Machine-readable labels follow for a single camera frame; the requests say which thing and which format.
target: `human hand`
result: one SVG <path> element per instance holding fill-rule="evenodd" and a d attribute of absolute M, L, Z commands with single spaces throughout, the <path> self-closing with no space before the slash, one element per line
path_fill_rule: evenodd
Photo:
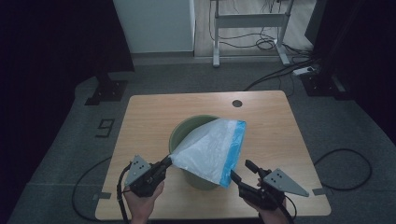
<path fill-rule="evenodd" d="M 274 211 L 271 210 L 264 210 L 261 209 L 259 206 L 245 200 L 245 203 L 247 203 L 250 207 L 256 209 L 260 215 L 262 216 L 262 221 L 266 224 L 288 224 L 288 219 L 285 217 L 285 215 L 282 213 L 282 211 L 277 208 Z M 283 206 L 286 208 L 286 199 L 283 201 Z"/>
<path fill-rule="evenodd" d="M 164 182 L 161 182 L 155 189 L 151 197 L 137 197 L 133 192 L 129 191 L 129 186 L 124 189 L 125 200 L 128 203 L 129 211 L 132 215 L 133 224 L 146 224 L 149 216 L 154 210 L 155 200 L 163 192 Z"/>

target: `bucket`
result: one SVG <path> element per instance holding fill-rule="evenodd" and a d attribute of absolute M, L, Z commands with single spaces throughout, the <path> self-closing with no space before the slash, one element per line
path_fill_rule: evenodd
<path fill-rule="evenodd" d="M 183 141 L 183 139 L 194 129 L 210 122 L 219 117 L 211 116 L 211 115 L 198 115 L 188 119 L 183 120 L 179 123 L 176 128 L 172 131 L 172 134 L 169 138 L 169 153 L 177 148 L 178 144 Z M 187 183 L 193 186 L 196 189 L 210 190 L 216 188 L 218 185 L 207 181 L 198 175 L 192 174 L 186 170 L 182 170 L 184 176 L 186 177 Z"/>

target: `table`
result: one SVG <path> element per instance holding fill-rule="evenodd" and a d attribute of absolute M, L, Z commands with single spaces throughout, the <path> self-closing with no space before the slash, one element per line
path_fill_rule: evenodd
<path fill-rule="evenodd" d="M 235 100 L 241 101 L 242 106 L 233 106 Z M 131 97 L 102 190 L 111 193 L 111 197 L 99 200 L 96 217 L 122 219 L 116 199 L 122 169 L 135 154 L 148 162 L 161 160 L 168 154 L 169 136 L 174 128 L 184 119 L 203 114 L 247 122 L 236 168 L 244 182 L 255 185 L 258 177 L 245 167 L 246 159 L 263 169 L 280 168 L 310 193 L 307 198 L 287 194 L 296 204 L 298 216 L 330 214 L 326 195 L 313 193 L 313 189 L 322 186 L 284 92 L 237 91 Z M 289 202 L 287 208 L 294 214 Z M 171 166 L 163 194 L 157 199 L 150 218 L 235 217 L 257 217 L 257 212 L 239 198 L 234 183 L 228 189 L 198 190 L 185 181 L 181 170 Z"/>

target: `black tripod base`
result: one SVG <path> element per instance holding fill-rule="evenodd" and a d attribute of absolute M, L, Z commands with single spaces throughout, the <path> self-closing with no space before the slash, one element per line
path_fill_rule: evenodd
<path fill-rule="evenodd" d="M 336 100 L 351 100 L 351 97 L 344 88 L 336 85 L 333 79 L 325 84 L 319 79 L 320 77 L 318 75 L 301 76 L 301 81 L 308 96 L 332 96 Z"/>
<path fill-rule="evenodd" d="M 128 81 L 109 81 L 106 85 L 96 88 L 93 97 L 88 98 L 85 105 L 99 105 L 101 102 L 119 102 L 125 92 Z"/>
<path fill-rule="evenodd" d="M 303 75 L 301 81 L 308 96 L 334 96 L 335 85 L 332 81 L 326 85 L 319 83 L 317 75 Z"/>

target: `floor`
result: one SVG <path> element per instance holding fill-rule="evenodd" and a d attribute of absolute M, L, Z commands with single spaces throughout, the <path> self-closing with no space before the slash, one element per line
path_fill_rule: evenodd
<path fill-rule="evenodd" d="M 219 1 L 219 14 L 260 14 L 260 13 L 284 13 L 290 1 L 271 0 L 228 0 Z M 294 1 L 289 25 L 285 34 L 284 43 L 296 49 L 312 49 L 312 44 L 304 36 L 307 24 L 314 10 L 316 0 L 299 0 Z M 212 1 L 195 0 L 195 49 L 196 57 L 208 57 L 212 55 L 213 36 L 214 36 L 214 11 L 216 3 Z M 257 48 L 256 42 L 260 39 L 259 34 L 263 29 L 264 35 L 277 37 L 277 28 L 259 27 L 259 28 L 234 28 L 220 29 L 219 36 L 223 37 L 220 41 L 232 44 L 232 47 L 226 44 L 220 44 L 220 55 L 265 55 L 275 56 L 275 49 L 262 50 Z M 240 38 L 224 39 L 233 36 L 248 35 Z M 241 48 L 246 46 L 254 46 L 252 48 Z M 262 44 L 262 48 L 268 49 L 268 44 Z"/>
<path fill-rule="evenodd" d="M 224 62 L 213 68 L 210 60 L 199 63 L 137 65 L 134 73 L 112 74 L 114 80 L 128 80 L 120 102 L 85 106 L 96 86 L 95 78 L 77 86 L 76 100 L 49 152 L 26 185 L 8 223 L 92 223 L 73 209 L 72 196 L 79 178 L 97 162 L 112 155 L 123 115 L 131 96 L 137 94 L 241 91 L 254 80 L 283 68 L 277 62 Z M 359 189 L 326 189 L 332 213 L 326 217 L 297 217 L 296 223 L 396 223 L 396 147 L 354 102 L 332 97 L 308 97 L 301 80 L 294 76 L 272 78 L 251 91 L 282 90 L 287 94 L 306 147 L 317 161 L 337 148 L 352 148 L 372 164 L 372 176 Z M 98 126 L 114 119 L 108 138 Z M 89 172 L 76 188 L 76 209 L 94 219 L 108 161 Z M 370 173 L 365 161 L 348 152 L 332 154 L 316 166 L 319 179 L 329 185 L 348 188 Z M 108 223 L 121 224 L 120 220 Z M 260 223 L 257 218 L 225 220 L 159 220 L 153 223 Z"/>

